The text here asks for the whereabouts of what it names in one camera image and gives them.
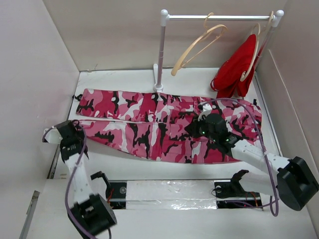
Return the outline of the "pink camouflage trousers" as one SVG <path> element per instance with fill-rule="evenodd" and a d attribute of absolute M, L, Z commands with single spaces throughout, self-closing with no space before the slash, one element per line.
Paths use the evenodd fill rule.
<path fill-rule="evenodd" d="M 232 163 L 213 142 L 185 130 L 200 115 L 203 102 L 225 119 L 229 131 L 259 143 L 262 112 L 245 100 L 85 89 L 76 114 L 82 116 L 80 124 L 90 140 L 130 155 L 172 163 Z"/>

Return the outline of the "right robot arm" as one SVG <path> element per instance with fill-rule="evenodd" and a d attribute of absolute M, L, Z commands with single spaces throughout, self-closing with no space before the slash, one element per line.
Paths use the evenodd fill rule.
<path fill-rule="evenodd" d="M 300 211 L 319 191 L 319 184 L 306 161 L 267 153 L 241 136 L 230 132 L 218 114 L 193 120 L 185 130 L 195 138 L 206 137 L 217 150 L 263 171 L 265 176 L 240 170 L 232 177 L 231 192 L 242 196 L 247 191 L 277 196 L 290 209 Z"/>

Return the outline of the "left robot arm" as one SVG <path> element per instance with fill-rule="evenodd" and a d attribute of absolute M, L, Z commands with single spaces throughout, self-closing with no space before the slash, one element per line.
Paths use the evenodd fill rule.
<path fill-rule="evenodd" d="M 65 192 L 67 216 L 80 236 L 95 239 L 105 231 L 112 237 L 111 227 L 117 224 L 113 209 L 104 197 L 111 193 L 106 175 L 99 171 L 90 175 L 87 136 L 78 120 L 67 120 L 56 126 L 62 139 L 60 153 L 70 177 Z M 103 178 L 92 187 L 92 180 Z"/>

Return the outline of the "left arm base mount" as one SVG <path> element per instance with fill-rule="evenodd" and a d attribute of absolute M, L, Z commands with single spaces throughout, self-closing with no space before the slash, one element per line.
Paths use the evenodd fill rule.
<path fill-rule="evenodd" d="M 105 197 L 112 209 L 126 209 L 127 181 L 110 181 L 102 171 L 98 171 L 90 177 L 91 180 L 103 179 L 106 184 Z"/>

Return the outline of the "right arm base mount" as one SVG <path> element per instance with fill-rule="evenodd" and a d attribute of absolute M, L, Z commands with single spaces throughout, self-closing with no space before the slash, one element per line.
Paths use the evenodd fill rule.
<path fill-rule="evenodd" d="M 218 209 L 262 208 L 260 194 L 244 191 L 239 183 L 248 172 L 248 170 L 240 170 L 231 179 L 214 181 L 211 194 L 216 198 Z"/>

